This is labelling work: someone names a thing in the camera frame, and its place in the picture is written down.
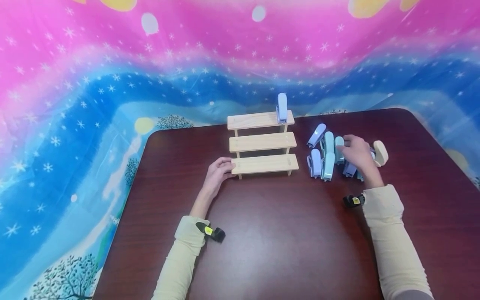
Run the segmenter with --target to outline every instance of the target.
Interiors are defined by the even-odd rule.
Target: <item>yellow label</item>
[[[208,234],[208,235],[212,235],[213,229],[211,229],[211,228],[208,227],[208,226],[205,226],[205,233]]]

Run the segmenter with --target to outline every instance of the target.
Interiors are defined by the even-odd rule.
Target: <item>wooden block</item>
[[[230,138],[230,152],[259,151],[296,147],[293,132],[245,135]]]
[[[238,129],[284,126],[292,124],[295,124],[295,119],[293,119],[291,110],[287,111],[287,122],[285,124],[277,123],[275,111],[227,117],[228,130],[235,131]]]
[[[232,174],[282,172],[299,169],[295,154],[233,158],[232,163],[236,165]]]

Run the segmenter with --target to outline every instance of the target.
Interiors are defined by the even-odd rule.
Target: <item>cuff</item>
[[[363,195],[363,213],[367,221],[402,217],[404,207],[393,185],[364,190]]]
[[[193,216],[183,216],[175,232],[175,239],[195,249],[196,256],[198,256],[201,247],[205,244],[205,234],[197,228],[195,225],[197,222],[202,222],[207,226],[210,225],[208,220]]]

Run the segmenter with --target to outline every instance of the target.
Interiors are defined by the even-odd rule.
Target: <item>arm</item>
[[[235,165],[230,161],[231,158],[221,157],[209,166],[204,185],[190,215],[184,216],[177,227],[175,241],[160,272],[152,300],[184,300],[187,296],[195,260],[205,244],[205,235],[195,224],[210,224],[205,220],[208,208],[222,182],[233,177],[229,172]]]
[[[340,147],[365,181],[363,213],[370,227],[380,287],[386,300],[432,300],[425,270],[405,230],[403,204],[393,187],[384,185],[363,139],[346,135]]]

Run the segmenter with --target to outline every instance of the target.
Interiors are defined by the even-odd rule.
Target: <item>left hand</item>
[[[215,198],[218,190],[220,190],[220,186],[226,179],[236,176],[231,173],[233,168],[235,168],[235,164],[232,164],[231,161],[231,157],[220,157],[208,167],[200,194],[203,194],[209,201]]]

